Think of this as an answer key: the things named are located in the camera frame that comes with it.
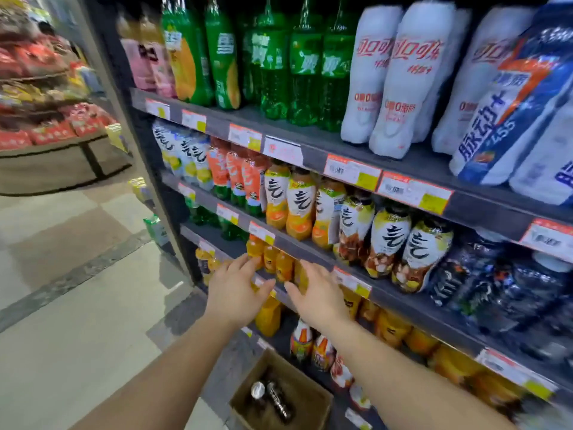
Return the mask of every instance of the cardboard box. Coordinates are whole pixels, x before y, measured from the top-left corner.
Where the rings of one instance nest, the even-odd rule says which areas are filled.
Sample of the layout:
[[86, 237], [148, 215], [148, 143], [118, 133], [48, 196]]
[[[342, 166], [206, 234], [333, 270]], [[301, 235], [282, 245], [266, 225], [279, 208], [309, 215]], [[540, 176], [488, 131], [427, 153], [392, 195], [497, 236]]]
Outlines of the cardboard box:
[[[250, 395], [251, 386], [263, 377], [275, 380], [293, 408], [294, 417], [285, 425], [273, 405], [256, 407]], [[326, 427], [333, 395], [275, 351], [267, 348], [229, 402], [243, 426], [249, 430], [322, 430]]]

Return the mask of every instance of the store aisle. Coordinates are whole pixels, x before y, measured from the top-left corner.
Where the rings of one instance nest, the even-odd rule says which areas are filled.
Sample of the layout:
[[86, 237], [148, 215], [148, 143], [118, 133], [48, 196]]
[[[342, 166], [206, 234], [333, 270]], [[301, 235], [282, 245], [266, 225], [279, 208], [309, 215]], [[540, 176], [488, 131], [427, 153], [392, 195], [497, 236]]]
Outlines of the store aisle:
[[143, 231], [151, 213], [127, 184], [137, 176], [131, 167], [73, 191], [0, 196], [0, 310]]
[[[160, 354], [146, 332], [191, 287], [154, 243], [0, 334], [0, 416], [10, 430], [64, 430]], [[187, 430], [222, 430], [201, 400]]]

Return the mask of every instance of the white bottle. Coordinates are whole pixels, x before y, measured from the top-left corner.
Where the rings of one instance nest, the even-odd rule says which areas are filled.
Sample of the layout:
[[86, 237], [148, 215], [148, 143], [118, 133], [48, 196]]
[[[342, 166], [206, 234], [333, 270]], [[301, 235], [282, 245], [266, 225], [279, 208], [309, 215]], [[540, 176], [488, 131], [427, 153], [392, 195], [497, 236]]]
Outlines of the white bottle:
[[350, 90], [340, 129], [340, 137], [346, 142], [366, 143], [374, 129], [402, 15], [401, 6], [374, 6], [364, 9], [358, 21], [350, 68]]
[[557, 110], [549, 126], [509, 179], [517, 193], [551, 205], [573, 203], [573, 102]]
[[432, 133], [434, 151], [454, 153], [498, 65], [533, 14], [529, 7], [492, 7], [483, 17], [455, 77], [446, 111]]
[[413, 143], [423, 142], [430, 128], [432, 127], [432, 119], [434, 118], [435, 106], [440, 99], [440, 91], [442, 86], [452, 75], [455, 63], [460, 58], [460, 47], [468, 32], [469, 22], [472, 19], [471, 9], [457, 9], [454, 16], [454, 26], [450, 35], [448, 36], [448, 43], [443, 52], [443, 61], [438, 70], [432, 88], [422, 104], [422, 110], [416, 118], [414, 125], [414, 138]]
[[369, 147], [401, 159], [410, 148], [414, 123], [432, 88], [455, 15], [454, 3], [417, 1], [398, 26], [380, 115]]

